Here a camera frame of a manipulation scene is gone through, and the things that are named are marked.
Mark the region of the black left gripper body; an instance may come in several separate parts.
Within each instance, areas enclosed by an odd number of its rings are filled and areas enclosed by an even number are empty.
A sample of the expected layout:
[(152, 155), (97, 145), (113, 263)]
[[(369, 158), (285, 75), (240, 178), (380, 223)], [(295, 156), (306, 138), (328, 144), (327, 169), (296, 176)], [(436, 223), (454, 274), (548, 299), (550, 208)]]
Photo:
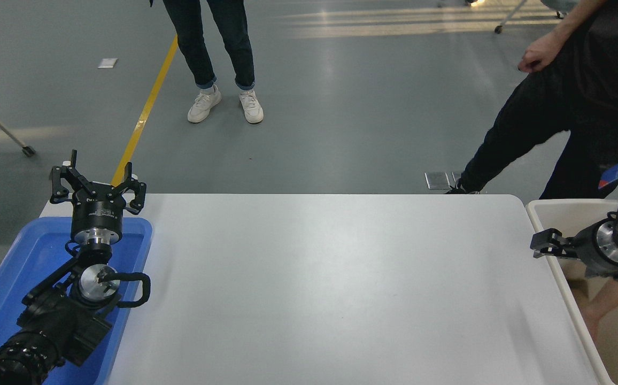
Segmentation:
[(126, 201), (123, 198), (106, 199), (106, 197), (88, 197), (85, 194), (72, 195), (73, 215), (71, 234), (77, 235), (92, 228), (111, 230), (122, 234), (123, 210)]

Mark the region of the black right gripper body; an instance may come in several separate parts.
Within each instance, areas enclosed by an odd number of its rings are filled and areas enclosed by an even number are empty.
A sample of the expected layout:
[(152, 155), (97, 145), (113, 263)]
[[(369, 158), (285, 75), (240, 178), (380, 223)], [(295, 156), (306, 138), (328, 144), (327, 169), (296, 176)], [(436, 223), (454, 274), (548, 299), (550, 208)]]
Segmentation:
[(604, 259), (598, 246), (597, 234), (607, 220), (595, 222), (582, 229), (573, 237), (573, 248), (576, 256), (587, 266), (603, 266)]

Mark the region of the person's hand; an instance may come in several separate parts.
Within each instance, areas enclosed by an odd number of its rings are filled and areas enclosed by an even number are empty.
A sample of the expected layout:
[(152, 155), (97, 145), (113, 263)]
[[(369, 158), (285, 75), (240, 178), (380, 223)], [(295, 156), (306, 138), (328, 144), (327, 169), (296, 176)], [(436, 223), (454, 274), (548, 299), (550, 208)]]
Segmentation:
[(559, 48), (551, 44), (534, 42), (528, 46), (517, 64), (517, 70), (523, 73), (536, 73), (551, 64), (558, 55)]

